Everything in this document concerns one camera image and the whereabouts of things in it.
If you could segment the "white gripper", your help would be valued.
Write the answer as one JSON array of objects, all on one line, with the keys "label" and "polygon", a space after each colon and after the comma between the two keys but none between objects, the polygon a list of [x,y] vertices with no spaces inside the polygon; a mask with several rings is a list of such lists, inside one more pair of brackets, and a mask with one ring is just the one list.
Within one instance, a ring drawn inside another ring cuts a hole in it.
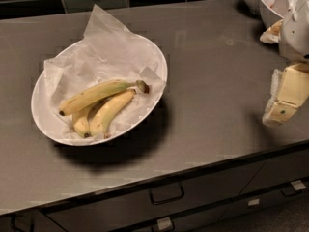
[{"label": "white gripper", "polygon": [[[309,62],[309,0],[297,0],[283,20],[266,29],[260,41],[265,44],[279,41],[281,56],[292,62]],[[288,122],[308,98],[308,64],[296,63],[283,71],[275,70],[263,124],[275,127]]]}]

